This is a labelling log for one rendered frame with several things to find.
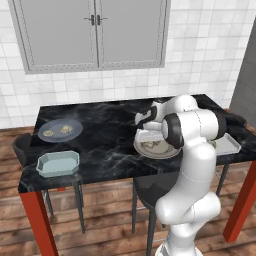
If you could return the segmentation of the grey framed window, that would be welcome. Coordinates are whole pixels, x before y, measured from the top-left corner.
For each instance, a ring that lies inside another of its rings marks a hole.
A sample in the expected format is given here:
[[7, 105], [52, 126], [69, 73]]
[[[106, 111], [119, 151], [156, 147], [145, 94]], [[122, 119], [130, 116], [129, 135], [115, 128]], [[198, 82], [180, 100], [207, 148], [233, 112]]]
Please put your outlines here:
[[27, 74], [165, 63], [171, 0], [8, 0]]

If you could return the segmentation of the beige round plate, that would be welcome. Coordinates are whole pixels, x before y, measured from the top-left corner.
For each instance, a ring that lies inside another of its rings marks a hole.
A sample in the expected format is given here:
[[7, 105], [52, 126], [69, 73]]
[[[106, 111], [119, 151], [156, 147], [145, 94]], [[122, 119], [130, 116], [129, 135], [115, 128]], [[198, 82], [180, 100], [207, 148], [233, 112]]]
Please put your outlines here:
[[160, 141], [158, 144], [154, 144], [152, 149], [143, 148], [141, 143], [134, 141], [134, 148], [142, 156], [151, 159], [168, 159], [175, 157], [179, 154], [180, 150], [175, 149], [172, 145], [168, 144], [165, 140]]

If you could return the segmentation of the light grey tupperware container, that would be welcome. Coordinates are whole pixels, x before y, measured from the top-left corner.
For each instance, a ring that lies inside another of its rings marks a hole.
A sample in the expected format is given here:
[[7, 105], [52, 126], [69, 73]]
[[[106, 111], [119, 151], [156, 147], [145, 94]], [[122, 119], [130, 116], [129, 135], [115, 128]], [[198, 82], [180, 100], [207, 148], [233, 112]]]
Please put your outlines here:
[[218, 156], [236, 154], [241, 150], [241, 145], [228, 133], [225, 133], [223, 137], [214, 140], [213, 145], [215, 146], [216, 154]]

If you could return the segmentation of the black marble table red legs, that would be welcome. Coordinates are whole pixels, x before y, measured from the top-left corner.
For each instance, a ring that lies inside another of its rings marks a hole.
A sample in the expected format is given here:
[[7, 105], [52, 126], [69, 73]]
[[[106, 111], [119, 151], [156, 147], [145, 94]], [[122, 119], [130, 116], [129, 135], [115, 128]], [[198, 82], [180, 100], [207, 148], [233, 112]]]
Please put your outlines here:
[[[213, 110], [225, 117], [226, 112], [206, 95], [193, 95], [201, 109]], [[183, 152], [168, 159], [151, 159], [139, 154], [134, 148], [135, 115], [143, 113], [153, 102], [170, 99], [138, 99], [43, 107], [39, 111], [36, 127], [40, 129], [49, 121], [70, 118], [83, 126], [81, 134], [67, 142], [49, 144], [35, 133], [29, 147], [28, 161], [18, 186], [24, 209], [31, 224], [42, 256], [58, 256], [50, 228], [42, 190], [73, 186], [143, 175], [157, 175], [159, 171], [180, 171]], [[224, 229], [226, 241], [233, 242], [245, 222], [256, 199], [256, 136], [241, 124], [229, 124], [226, 132], [240, 145], [236, 154], [221, 155], [219, 164], [248, 160], [250, 169], [238, 195], [233, 211]], [[72, 175], [44, 178], [36, 170], [38, 158], [46, 153], [75, 151], [80, 156], [79, 170]]]

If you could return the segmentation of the grey fridge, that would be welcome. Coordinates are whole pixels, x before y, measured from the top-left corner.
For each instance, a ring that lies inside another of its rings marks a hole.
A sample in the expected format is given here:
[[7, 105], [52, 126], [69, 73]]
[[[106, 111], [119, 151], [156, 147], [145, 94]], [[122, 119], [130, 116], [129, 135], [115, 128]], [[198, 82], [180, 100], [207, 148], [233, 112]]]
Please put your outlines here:
[[256, 128], [256, 17], [230, 103], [230, 109]]

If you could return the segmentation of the black bar stool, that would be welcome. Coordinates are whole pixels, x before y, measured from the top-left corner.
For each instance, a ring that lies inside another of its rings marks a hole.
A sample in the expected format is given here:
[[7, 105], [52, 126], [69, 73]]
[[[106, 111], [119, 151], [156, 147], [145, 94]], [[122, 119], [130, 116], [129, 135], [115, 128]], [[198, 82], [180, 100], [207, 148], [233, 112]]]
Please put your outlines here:
[[152, 250], [156, 224], [156, 202], [174, 187], [178, 176], [178, 172], [169, 172], [133, 178], [132, 233], [135, 233], [137, 200], [140, 200], [149, 210], [146, 256], [150, 256]]
[[[32, 135], [30, 133], [25, 133], [20, 136], [18, 136], [13, 142], [12, 147], [16, 154], [16, 157], [18, 158], [20, 164], [22, 167], [25, 166], [27, 162], [27, 151], [29, 149], [30, 143], [31, 143]], [[82, 232], [85, 232], [85, 225], [84, 225], [84, 218], [83, 218], [83, 193], [82, 193], [82, 186], [79, 185], [77, 182], [73, 185], [74, 191], [75, 191], [75, 197], [76, 197], [76, 204], [80, 219], [80, 225]], [[51, 216], [54, 216], [49, 191], [45, 190], [43, 192], [43, 199], [47, 203], [48, 210], [50, 212]]]

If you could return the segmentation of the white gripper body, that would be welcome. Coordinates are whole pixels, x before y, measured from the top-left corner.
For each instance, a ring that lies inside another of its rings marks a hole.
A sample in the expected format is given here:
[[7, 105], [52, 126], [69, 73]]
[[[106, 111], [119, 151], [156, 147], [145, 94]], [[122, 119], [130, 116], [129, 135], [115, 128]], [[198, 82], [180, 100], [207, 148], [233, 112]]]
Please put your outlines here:
[[154, 145], [163, 140], [164, 138], [160, 131], [138, 129], [135, 134], [136, 143], [147, 143], [149, 145]]

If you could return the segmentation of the blue-grey round plate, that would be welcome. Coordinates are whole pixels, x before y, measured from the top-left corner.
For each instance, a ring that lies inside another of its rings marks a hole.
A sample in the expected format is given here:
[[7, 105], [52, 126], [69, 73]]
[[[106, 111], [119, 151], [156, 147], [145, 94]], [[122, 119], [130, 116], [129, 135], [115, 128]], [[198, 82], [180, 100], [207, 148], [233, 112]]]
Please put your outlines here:
[[[72, 131], [70, 133], [62, 133], [60, 131], [65, 125], [72, 126]], [[53, 131], [54, 135], [52, 137], [44, 136], [43, 132], [46, 130]], [[38, 131], [38, 137], [41, 140], [50, 143], [67, 142], [78, 137], [82, 131], [83, 126], [79, 121], [70, 118], [63, 118], [52, 120], [44, 124]]]

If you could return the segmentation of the light blue tupperware container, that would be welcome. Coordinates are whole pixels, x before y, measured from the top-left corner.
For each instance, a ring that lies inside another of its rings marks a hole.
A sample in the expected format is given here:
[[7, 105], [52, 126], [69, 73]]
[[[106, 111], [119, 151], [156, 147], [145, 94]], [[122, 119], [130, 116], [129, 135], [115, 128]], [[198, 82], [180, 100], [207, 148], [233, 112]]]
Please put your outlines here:
[[75, 151], [46, 153], [38, 158], [36, 170], [44, 178], [72, 175], [79, 170], [80, 156]]

